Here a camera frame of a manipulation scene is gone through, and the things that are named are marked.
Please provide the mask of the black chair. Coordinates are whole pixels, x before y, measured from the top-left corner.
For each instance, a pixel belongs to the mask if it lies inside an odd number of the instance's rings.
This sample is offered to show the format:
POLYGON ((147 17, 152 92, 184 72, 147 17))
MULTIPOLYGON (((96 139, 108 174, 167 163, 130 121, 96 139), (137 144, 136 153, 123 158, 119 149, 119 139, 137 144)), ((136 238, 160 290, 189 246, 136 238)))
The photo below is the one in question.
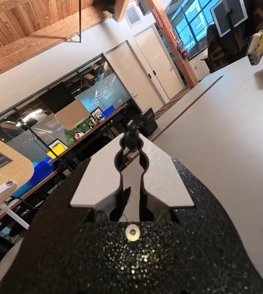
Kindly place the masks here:
POLYGON ((216 24, 207 27, 207 58, 210 73, 216 72, 225 66, 246 56, 249 35, 246 24, 235 28, 237 44, 231 32, 220 37, 216 24))

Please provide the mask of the black wall panel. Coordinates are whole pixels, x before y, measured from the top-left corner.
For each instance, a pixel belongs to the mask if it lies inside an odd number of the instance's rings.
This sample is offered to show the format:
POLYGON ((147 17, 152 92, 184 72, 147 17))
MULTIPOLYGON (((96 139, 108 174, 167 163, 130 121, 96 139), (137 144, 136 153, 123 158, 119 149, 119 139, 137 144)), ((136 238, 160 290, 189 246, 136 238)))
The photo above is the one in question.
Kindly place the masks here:
POLYGON ((38 99, 54 114, 75 101, 71 91, 63 82, 43 93, 38 99))

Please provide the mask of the exterior window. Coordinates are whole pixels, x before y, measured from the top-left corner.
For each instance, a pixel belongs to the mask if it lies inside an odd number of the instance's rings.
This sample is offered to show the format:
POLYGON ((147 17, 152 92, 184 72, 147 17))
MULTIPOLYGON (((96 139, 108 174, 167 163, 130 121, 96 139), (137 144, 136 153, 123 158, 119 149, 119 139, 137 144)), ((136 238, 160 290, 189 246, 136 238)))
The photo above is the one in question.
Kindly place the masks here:
POLYGON ((210 9, 218 0, 172 0, 165 8, 166 15, 188 51, 188 59, 207 47, 207 28, 214 24, 210 9))

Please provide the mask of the wooden stand board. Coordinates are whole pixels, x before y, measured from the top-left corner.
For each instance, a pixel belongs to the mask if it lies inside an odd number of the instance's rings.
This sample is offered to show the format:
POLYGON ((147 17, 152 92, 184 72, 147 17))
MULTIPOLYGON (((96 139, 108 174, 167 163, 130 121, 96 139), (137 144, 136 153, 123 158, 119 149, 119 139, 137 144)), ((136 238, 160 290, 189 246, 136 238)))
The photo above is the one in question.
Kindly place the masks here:
POLYGON ((0 204, 2 204, 31 179, 34 166, 28 158, 2 141, 0 141, 0 152, 13 160, 0 169, 0 204))

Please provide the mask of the framed marker tag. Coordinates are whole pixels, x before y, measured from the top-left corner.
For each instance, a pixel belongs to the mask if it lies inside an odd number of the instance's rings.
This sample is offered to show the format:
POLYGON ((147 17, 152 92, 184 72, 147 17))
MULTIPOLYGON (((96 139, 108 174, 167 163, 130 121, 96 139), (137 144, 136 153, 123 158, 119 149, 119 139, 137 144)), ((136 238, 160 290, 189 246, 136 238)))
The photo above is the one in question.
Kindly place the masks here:
POLYGON ((58 145, 62 145, 64 147, 64 149, 67 149, 68 146, 63 142, 61 141, 60 139, 56 138, 55 140, 53 140, 49 145, 48 147, 52 150, 54 148, 56 148, 58 145))
POLYGON ((105 120, 105 117, 103 116, 103 111, 100 107, 97 107, 92 112, 90 112, 90 115, 99 123, 105 120))

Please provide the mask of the white double door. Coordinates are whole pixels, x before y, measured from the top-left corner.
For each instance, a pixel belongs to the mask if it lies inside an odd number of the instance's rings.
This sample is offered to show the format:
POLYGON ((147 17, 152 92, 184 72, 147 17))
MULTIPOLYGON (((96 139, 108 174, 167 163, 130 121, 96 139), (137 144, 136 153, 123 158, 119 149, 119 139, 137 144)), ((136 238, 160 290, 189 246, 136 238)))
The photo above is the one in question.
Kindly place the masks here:
POLYGON ((155 25, 134 35, 135 42, 144 55, 153 76, 157 78, 169 100, 184 89, 184 82, 155 25))

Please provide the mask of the fire extinguisher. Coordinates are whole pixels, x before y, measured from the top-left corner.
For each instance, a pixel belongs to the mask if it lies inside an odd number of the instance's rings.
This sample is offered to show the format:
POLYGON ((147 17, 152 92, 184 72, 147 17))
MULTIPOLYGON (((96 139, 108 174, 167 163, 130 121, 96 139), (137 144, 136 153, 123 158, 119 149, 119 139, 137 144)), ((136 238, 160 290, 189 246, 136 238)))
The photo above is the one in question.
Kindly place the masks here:
POLYGON ((178 52, 181 54, 181 57, 182 57, 183 59, 185 59, 185 58, 188 57, 188 51, 187 51, 187 49, 185 48, 182 39, 180 39, 180 40, 178 41, 178 43, 177 43, 177 50, 178 50, 178 52))

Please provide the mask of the long brown-edged table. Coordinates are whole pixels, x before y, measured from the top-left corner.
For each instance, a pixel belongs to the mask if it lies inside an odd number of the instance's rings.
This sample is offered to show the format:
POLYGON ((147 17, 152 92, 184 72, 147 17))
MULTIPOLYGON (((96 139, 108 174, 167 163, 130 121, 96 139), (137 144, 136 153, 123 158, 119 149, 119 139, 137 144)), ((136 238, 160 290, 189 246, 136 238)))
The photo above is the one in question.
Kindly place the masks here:
MULTIPOLYGON (((62 159, 65 160, 72 160, 74 159, 79 153, 81 153, 86 147, 88 147, 93 141, 97 139, 101 134, 104 134, 107 132, 111 127, 113 127, 117 122, 120 122, 122 119, 124 119, 124 116, 122 114, 122 111, 128 106, 128 103, 123 104, 121 107, 119 107, 115 112, 113 112, 110 116, 108 116, 105 120, 103 120, 101 123, 99 123, 96 127, 91 129, 87 134, 85 134, 80 140, 78 140, 76 143, 68 147, 65 151, 63 151, 60 156, 62 159)), ((37 183, 37 185, 33 186, 32 189, 28 190, 27 193, 21 195, 25 198, 33 194, 36 190, 40 189, 45 183, 50 181, 53 177, 62 174, 62 170, 59 170, 59 168, 55 169, 51 174, 49 174, 46 178, 41 179, 37 183)), ((13 202, 11 201, 9 203, 8 208, 14 209, 21 200, 19 198, 16 198, 19 202, 13 202)), ((0 209, 0 219, 5 216, 5 212, 0 209)))

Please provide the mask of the computer monitor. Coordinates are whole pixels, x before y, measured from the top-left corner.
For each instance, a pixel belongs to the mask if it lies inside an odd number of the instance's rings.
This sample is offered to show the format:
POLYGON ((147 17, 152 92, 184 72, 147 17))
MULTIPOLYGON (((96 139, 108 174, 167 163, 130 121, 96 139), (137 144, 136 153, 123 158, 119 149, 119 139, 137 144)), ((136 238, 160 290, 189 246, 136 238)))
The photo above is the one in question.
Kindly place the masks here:
POLYGON ((219 0, 210 8, 210 13, 220 37, 233 32, 248 19, 244 0, 219 0))

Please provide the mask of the black hard case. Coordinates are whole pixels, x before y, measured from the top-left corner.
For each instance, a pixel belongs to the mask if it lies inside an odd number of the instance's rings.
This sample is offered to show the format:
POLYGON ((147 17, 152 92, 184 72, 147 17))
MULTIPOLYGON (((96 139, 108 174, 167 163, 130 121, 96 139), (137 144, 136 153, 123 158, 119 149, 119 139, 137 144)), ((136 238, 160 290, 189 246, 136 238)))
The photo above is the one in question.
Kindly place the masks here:
POLYGON ((155 113, 151 107, 147 108, 140 115, 142 123, 139 125, 138 130, 144 136, 148 137, 157 129, 158 125, 155 121, 155 113))
POLYGON ((125 136, 126 147, 131 151, 135 152, 137 150, 137 140, 138 140, 138 127, 134 120, 130 120, 127 125, 127 133, 125 136))

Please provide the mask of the glass partition window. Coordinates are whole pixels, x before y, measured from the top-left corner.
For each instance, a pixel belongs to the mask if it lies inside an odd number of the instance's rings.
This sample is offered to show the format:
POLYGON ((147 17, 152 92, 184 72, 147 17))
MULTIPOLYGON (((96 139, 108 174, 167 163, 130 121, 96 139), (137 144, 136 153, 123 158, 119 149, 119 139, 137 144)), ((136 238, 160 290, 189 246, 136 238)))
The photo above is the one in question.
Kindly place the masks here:
POLYGON ((60 82, 67 86, 76 100, 83 103, 89 113, 97 107, 104 112, 111 105, 117 110, 131 98, 107 60, 100 55, 13 107, 0 116, 0 141, 32 162, 43 160, 46 148, 17 120, 22 118, 47 145, 56 138, 67 145, 64 127, 55 118, 55 114, 38 99, 60 82))

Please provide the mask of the wall vent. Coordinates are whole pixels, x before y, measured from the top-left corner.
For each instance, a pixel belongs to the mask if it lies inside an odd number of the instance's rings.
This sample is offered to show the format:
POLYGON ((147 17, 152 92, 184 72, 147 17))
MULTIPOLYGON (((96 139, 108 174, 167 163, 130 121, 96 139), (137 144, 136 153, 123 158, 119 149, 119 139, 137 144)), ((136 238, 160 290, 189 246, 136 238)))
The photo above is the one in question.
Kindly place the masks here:
POLYGON ((130 28, 133 28, 143 22, 135 5, 130 5, 127 7, 124 17, 130 28))

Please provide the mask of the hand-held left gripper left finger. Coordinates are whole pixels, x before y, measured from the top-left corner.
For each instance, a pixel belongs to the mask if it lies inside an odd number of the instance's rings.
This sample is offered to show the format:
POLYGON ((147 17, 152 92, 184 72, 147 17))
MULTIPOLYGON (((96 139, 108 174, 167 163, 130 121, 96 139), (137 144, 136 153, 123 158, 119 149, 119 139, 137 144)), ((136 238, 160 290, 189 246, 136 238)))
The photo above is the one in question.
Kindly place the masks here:
POLYGON ((113 211, 116 195, 123 188, 117 159, 123 155, 125 134, 121 133, 95 153, 70 201, 71 207, 113 211))

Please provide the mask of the small blue bin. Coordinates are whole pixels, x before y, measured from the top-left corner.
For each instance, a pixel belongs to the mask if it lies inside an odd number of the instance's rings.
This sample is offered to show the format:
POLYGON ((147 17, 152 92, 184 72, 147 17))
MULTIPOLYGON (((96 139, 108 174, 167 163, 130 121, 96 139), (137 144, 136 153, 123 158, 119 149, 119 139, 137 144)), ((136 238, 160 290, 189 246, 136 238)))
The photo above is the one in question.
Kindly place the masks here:
POLYGON ((111 105, 109 108, 107 108, 104 112, 102 112, 102 116, 107 119, 109 116, 111 116, 115 112, 115 108, 113 105, 111 105))

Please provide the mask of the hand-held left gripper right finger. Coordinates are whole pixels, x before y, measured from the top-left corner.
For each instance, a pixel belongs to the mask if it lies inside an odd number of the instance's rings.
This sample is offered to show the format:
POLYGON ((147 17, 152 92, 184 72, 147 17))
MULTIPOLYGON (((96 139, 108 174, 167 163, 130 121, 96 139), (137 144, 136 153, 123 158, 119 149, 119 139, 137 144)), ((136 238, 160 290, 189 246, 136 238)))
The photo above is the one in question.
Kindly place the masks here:
POLYGON ((144 207, 150 211, 193 208, 194 202, 181 179, 172 158, 139 134, 141 191, 144 207))

